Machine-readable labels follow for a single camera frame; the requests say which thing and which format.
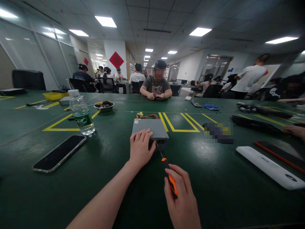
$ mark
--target black smartphone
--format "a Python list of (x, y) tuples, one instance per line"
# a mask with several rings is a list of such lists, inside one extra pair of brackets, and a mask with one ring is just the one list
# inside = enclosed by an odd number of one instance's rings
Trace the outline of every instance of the black smartphone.
[(72, 135), (63, 143), (49, 152), (39, 162), (33, 165), (33, 170), (38, 172), (53, 172), (58, 168), (81, 144), (87, 139), (83, 135)]
[(193, 104), (194, 107), (198, 107), (198, 108), (202, 107), (199, 103), (191, 102), (191, 104)]
[(254, 142), (255, 145), (271, 153), (285, 163), (305, 174), (305, 162), (267, 141)]

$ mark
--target blue object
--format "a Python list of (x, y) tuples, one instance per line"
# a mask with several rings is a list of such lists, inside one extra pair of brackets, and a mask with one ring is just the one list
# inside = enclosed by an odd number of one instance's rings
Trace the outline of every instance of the blue object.
[(216, 110), (216, 111), (219, 110), (218, 107), (215, 107), (214, 105), (210, 105), (210, 104), (206, 104), (203, 107), (209, 110)]

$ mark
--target water bottle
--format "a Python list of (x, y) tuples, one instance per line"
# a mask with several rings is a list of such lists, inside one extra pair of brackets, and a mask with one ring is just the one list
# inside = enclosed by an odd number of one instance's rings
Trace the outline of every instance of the water bottle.
[(79, 96), (78, 90), (69, 90), (68, 92), (71, 96), (70, 109), (80, 132), (83, 135), (92, 134), (95, 131), (95, 127), (87, 103)]

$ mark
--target ceiling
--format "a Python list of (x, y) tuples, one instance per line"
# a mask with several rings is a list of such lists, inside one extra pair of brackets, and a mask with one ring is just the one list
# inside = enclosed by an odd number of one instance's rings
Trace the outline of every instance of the ceiling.
[[(22, 0), (11, 0), (26, 6)], [(305, 49), (305, 26), (291, 0), (24, 0), (68, 29), (83, 30), (91, 55), (105, 57), (103, 40), (124, 40), (135, 61), (148, 67), (161, 57), (168, 63), (201, 49), (261, 54)], [(103, 27), (94, 16), (112, 17), (117, 28)], [(212, 29), (203, 37), (189, 36), (197, 27)], [(166, 32), (144, 29), (166, 30)], [(272, 45), (284, 36), (297, 40)]]

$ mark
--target screwdriver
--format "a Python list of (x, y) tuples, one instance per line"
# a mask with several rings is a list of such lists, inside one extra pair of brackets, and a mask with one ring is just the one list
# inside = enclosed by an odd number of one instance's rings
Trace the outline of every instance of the screwdriver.
[[(161, 153), (161, 150), (160, 150), (160, 147), (158, 145), (158, 143), (156, 142), (157, 146), (158, 146), (158, 149), (160, 151), (160, 154), (162, 156), (162, 162), (165, 166), (166, 169), (170, 169), (169, 165), (168, 165), (168, 161), (166, 158), (163, 157), (162, 153)], [(171, 185), (171, 188), (172, 188), (172, 191), (173, 193), (176, 195), (176, 197), (178, 197), (178, 192), (177, 192), (177, 187), (176, 187), (176, 181), (173, 179), (173, 177), (171, 175), (168, 175), (167, 174), (167, 177), (168, 177), (168, 180), (169, 180), (169, 184)]]

